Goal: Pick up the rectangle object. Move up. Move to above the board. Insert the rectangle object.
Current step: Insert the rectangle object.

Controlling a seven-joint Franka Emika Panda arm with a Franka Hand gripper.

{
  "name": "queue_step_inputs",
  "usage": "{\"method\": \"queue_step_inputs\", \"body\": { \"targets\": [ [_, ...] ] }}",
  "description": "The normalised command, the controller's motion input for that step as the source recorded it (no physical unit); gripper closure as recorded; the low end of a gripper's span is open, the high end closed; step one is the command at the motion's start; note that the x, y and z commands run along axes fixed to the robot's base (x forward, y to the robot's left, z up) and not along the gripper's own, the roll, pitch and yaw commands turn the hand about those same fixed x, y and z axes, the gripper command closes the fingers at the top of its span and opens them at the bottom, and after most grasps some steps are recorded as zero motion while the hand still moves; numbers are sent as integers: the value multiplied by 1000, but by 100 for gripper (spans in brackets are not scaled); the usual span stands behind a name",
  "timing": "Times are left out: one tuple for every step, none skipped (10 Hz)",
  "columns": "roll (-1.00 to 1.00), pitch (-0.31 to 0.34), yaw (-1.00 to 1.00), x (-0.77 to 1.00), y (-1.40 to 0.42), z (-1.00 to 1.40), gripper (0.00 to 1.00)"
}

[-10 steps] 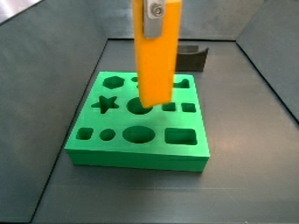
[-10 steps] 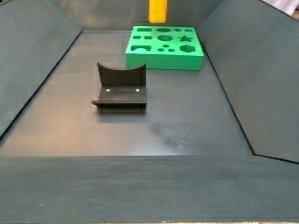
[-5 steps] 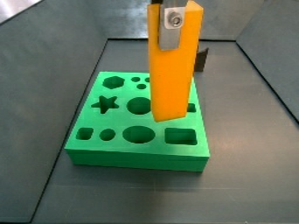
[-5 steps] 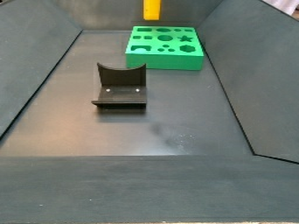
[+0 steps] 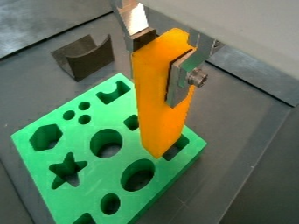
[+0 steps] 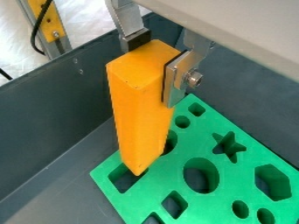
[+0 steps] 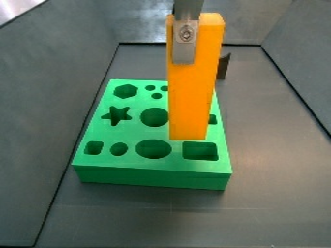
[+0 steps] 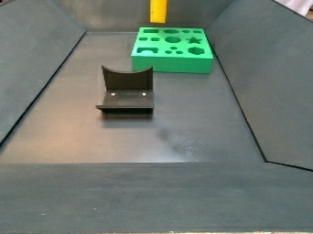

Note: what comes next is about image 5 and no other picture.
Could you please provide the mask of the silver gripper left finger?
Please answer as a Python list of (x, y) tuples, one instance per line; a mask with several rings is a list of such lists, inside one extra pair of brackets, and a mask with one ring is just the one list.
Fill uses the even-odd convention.
[(136, 0), (110, 0), (124, 33), (126, 49), (132, 53), (156, 38), (148, 25), (144, 5)]

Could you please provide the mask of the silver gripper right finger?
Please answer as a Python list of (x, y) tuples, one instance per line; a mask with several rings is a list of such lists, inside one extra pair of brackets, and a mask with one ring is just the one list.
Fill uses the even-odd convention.
[(190, 86), (200, 88), (206, 84), (208, 75), (202, 65), (220, 49), (220, 42), (194, 29), (190, 29), (188, 45), (194, 49), (170, 63), (166, 102), (172, 108), (186, 99)]

